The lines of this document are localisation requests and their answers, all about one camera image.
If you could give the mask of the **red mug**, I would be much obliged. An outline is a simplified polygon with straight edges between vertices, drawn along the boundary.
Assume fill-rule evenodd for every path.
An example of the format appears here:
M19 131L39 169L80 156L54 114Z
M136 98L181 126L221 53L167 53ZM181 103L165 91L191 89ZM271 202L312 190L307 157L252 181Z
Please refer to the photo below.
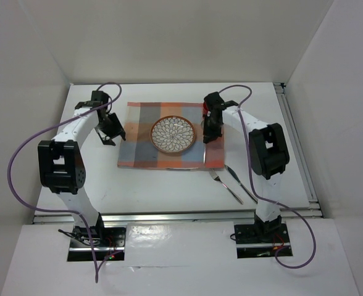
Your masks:
M207 108L206 103L204 102L202 105L202 115L205 117L209 113L209 109Z

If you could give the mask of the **checkered orange blue cloth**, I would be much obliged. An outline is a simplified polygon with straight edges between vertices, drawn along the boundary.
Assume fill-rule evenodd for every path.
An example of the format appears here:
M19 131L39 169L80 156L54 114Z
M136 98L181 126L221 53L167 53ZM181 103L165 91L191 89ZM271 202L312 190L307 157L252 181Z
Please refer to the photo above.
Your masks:
M196 130L196 140L186 151L165 154L150 140L150 131L162 117L176 115L189 120ZM220 169L225 162L224 138L206 144L203 165L202 103L187 102L129 102L124 124L126 140L120 143L118 167L140 169Z

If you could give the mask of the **floral patterned ceramic plate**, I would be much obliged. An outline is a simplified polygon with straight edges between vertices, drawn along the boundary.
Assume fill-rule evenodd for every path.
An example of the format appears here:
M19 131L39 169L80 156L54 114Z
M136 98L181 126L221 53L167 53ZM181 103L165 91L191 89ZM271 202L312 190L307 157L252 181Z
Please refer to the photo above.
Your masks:
M153 124L150 140L154 147L165 154L177 154L188 150L196 140L193 124L184 117L171 115Z

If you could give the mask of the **silver fork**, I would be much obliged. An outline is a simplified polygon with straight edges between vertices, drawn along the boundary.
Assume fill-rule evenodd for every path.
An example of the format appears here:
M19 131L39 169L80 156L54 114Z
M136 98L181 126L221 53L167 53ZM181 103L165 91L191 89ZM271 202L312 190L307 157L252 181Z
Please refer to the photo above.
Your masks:
M220 183L233 197L234 199L241 205L244 204L244 202L242 201L242 199L237 195L235 194L221 179L220 177L218 176L218 174L213 170L213 169L209 169L209 174L211 176L211 178Z

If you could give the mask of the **silver table knife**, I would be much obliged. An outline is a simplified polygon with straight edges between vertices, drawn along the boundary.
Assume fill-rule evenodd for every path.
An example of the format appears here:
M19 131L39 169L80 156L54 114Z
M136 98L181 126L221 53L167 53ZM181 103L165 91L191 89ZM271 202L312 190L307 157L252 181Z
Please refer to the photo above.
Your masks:
M233 179L240 185L240 187L247 193L247 195L252 199L255 204L258 204L258 199L252 194L252 192L241 182L236 172L230 168L228 165L225 165L225 169L231 174Z

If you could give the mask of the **silver spoon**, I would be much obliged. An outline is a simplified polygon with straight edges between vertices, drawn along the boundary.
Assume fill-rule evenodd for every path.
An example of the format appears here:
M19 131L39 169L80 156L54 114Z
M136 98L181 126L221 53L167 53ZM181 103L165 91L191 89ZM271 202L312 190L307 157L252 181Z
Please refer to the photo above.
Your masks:
M202 143L203 143L203 165L205 166L205 163L206 163L206 143L204 142L205 140L205 136L204 136L204 122L205 120L202 119L202 122L201 122L201 128L202 128Z

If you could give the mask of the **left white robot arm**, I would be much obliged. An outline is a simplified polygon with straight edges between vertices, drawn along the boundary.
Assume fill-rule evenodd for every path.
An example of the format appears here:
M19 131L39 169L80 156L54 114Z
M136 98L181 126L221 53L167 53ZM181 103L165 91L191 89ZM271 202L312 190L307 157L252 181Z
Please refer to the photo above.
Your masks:
M72 237L92 246L106 238L101 214L92 206L84 185L86 169L80 148L94 130L105 146L115 146L117 137L126 140L126 132L115 113L108 111L111 97L94 90L91 99L75 106L72 121L49 141L38 144L40 181L60 198L74 220Z

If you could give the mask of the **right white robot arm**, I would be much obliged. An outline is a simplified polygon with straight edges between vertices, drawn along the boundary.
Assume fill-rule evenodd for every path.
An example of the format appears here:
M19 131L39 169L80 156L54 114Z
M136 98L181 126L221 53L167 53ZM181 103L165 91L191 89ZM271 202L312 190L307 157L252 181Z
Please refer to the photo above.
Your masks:
M253 234L261 241L268 241L279 231L282 223L280 213L280 181L290 155L283 128L278 123L260 121L238 108L235 101L225 102L218 92L204 98L201 123L203 143L208 144L222 137L223 125L230 125L247 139L249 177L257 176L262 194L248 189L229 166L225 169L257 205L254 212Z

